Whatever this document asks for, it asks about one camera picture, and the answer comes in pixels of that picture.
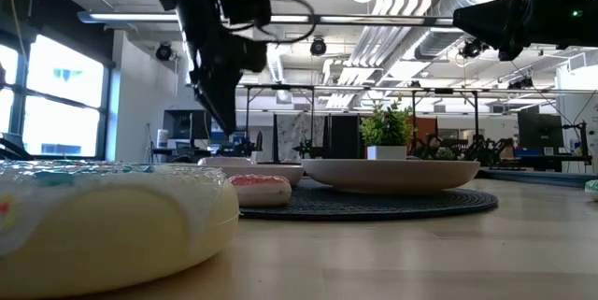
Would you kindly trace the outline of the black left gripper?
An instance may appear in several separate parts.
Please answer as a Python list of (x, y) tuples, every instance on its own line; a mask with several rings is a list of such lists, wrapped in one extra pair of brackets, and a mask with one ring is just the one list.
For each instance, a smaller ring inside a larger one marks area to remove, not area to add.
[(159, 0), (173, 10), (188, 55), (195, 100), (216, 120), (221, 130), (236, 129), (235, 87), (239, 81), (239, 37), (222, 24), (231, 21), (232, 0)]

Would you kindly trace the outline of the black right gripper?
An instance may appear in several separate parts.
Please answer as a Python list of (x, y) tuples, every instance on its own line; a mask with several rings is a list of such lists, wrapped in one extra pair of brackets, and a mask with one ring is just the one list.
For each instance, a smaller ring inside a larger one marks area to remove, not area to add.
[[(452, 24), (498, 49), (501, 62), (512, 62), (523, 46), (506, 42), (522, 1), (492, 0), (460, 7), (453, 11)], [(596, 48), (597, 0), (529, 0), (525, 39), (530, 43)]]

